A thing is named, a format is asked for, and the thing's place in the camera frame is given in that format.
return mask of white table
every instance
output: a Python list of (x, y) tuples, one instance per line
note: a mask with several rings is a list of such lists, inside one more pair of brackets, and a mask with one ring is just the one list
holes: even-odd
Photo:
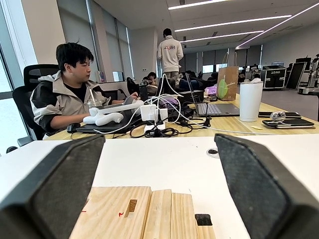
[[(268, 146), (319, 201), (319, 134), (244, 138)], [(63, 142), (33, 142), (0, 157), (0, 200)], [(211, 215), (217, 239), (248, 239), (220, 160), (206, 154), (215, 146), (213, 137), (107, 140), (93, 186), (151, 186), (152, 190), (191, 194), (195, 213)]]

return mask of black foam pad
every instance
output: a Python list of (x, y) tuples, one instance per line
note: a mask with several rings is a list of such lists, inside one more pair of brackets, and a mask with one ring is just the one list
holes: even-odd
[(103, 135), (55, 147), (0, 204), (0, 237), (67, 239), (85, 205)]
[(263, 145), (215, 136), (229, 192), (252, 239), (319, 238), (319, 203)]

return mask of keyboard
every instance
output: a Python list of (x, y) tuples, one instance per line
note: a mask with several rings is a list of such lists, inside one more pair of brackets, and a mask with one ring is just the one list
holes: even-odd
[[(197, 104), (196, 106), (197, 106), (197, 110), (198, 110), (199, 115), (206, 114), (207, 104), (201, 103), (201, 104)], [(207, 110), (208, 115), (210, 115), (210, 116), (220, 115), (221, 113), (222, 112), (219, 110), (219, 108), (216, 105), (208, 104), (208, 110)]]

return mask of ceiling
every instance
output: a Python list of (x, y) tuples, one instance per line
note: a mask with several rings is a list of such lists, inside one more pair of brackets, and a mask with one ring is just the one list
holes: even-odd
[[(196, 26), (211, 25), (224, 22), (248, 20), (281, 15), (294, 15), (318, 0), (228, 0), (200, 6), (168, 10), (168, 7), (180, 5), (183, 0), (95, 0), (101, 7), (116, 17), (130, 29), (156, 27), (159, 42), (163, 40), (162, 31), (172, 31)], [(204, 0), (184, 0), (185, 4)], [(293, 18), (277, 28), (263, 34), (244, 45), (257, 45), (284, 34), (299, 30), (302, 27), (319, 22), (319, 6)], [(174, 32), (173, 37), (179, 41), (222, 36), (234, 33), (267, 30), (287, 18), (271, 19), (257, 22), (246, 22), (232, 25), (202, 28), (196, 30)], [(215, 38), (182, 43), (184, 52), (196, 52), (228, 47), (237, 47), (259, 33)]]

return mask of man's hand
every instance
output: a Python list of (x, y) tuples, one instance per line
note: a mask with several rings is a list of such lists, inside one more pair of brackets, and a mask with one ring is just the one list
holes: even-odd
[(133, 94), (131, 94), (130, 96), (132, 96), (134, 98), (134, 100), (137, 100), (139, 95), (138, 93), (134, 92)]

